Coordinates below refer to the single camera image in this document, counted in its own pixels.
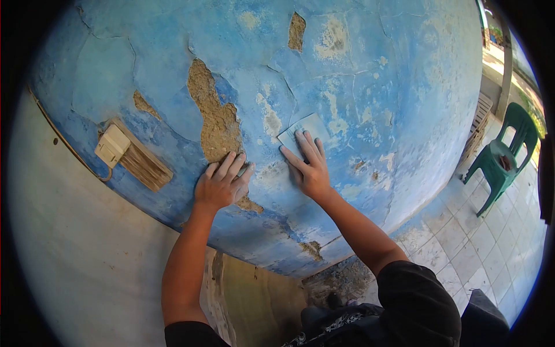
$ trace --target shoe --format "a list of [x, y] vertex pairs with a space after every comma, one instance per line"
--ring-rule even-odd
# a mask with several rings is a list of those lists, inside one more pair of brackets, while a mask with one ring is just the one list
[[332, 309], [336, 310], [340, 307], [343, 307], [343, 300], [339, 297], [339, 294], [332, 291], [330, 295], [327, 296], [327, 306]]

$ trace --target electrical cable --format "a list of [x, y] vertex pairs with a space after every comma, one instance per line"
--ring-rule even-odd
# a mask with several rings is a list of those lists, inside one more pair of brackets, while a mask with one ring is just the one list
[[52, 120], [50, 119], [50, 117], [48, 116], [48, 114], [46, 113], [46, 110], [44, 110], [44, 108], [41, 105], [41, 102], [37, 99], [37, 97], [34, 95], [33, 91], [31, 90], [31, 87], [29, 85], [27, 85], [27, 88], [29, 89], [29, 92], [31, 93], [31, 95], [33, 96], [33, 99], [35, 100], [38, 108], [41, 110], [43, 116], [45, 117], [46, 121], [48, 122], [48, 124], [50, 124], [50, 127], [52, 128], [52, 130], [54, 130], [54, 132], [56, 133], [56, 135], [59, 137], [60, 140], [62, 140], [62, 142], [65, 144], [65, 146], [69, 149], [69, 151], [71, 153], [73, 153], [73, 155], [77, 158], [77, 160], [79, 160], [81, 162], [81, 164], [83, 164], [96, 178], [98, 178], [99, 180], [101, 180], [102, 182], [107, 182], [110, 180], [110, 178], [112, 178], [112, 168], [108, 167], [108, 176], [106, 177], [100, 177], [99, 175], [96, 174], [96, 172], [94, 172], [89, 165], [87, 165], [87, 163], [85, 162], [85, 160], [83, 160], [83, 158], [81, 158], [81, 156], [79, 154], [77, 154], [77, 152], [75, 151], [75, 149], [73, 149], [73, 147], [71, 147], [71, 145], [69, 144], [69, 142], [67, 142], [67, 140], [65, 139], [65, 137], [62, 136], [62, 134], [60, 133], [60, 131], [58, 130], [58, 128], [56, 128], [56, 126], [54, 125], [54, 123], [52, 122]]

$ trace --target blue paint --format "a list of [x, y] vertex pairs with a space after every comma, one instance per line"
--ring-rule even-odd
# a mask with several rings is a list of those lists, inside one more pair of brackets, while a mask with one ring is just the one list
[[[302, 52], [287, 47], [293, 12]], [[275, 136], [316, 112], [331, 184], [391, 232], [449, 179], [472, 122], [481, 77], [474, 1], [82, 0], [61, 17], [29, 81], [54, 124], [99, 175], [98, 129], [115, 115], [174, 173], [157, 193], [121, 165], [107, 183], [180, 229], [207, 165], [203, 119], [187, 88], [193, 59], [233, 103], [257, 171], [256, 212], [218, 212], [209, 245], [272, 271], [307, 276], [352, 250], [333, 221], [293, 185]], [[138, 90], [162, 120], [137, 110]], [[316, 241], [323, 260], [299, 243]]]

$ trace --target person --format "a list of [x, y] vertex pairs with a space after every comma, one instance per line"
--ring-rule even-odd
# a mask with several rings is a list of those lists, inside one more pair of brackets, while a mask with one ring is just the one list
[[[308, 163], [280, 147], [301, 191], [333, 219], [355, 254], [376, 275], [382, 307], [372, 304], [336, 310], [306, 308], [303, 329], [283, 346], [433, 345], [458, 346], [461, 318], [457, 306], [432, 271], [410, 262], [376, 224], [330, 186], [320, 139], [295, 132]], [[237, 173], [245, 155], [231, 152], [218, 167], [210, 164], [195, 188], [189, 220], [170, 253], [162, 278], [165, 339], [174, 346], [228, 346], [208, 325], [199, 295], [204, 250], [216, 212], [248, 192], [255, 165]]]

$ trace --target white wall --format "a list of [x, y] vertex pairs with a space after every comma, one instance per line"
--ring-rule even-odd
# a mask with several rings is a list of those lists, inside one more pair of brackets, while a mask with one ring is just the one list
[[164, 346], [160, 281], [178, 233], [97, 180], [55, 137], [24, 92], [8, 202], [38, 306], [66, 346]]

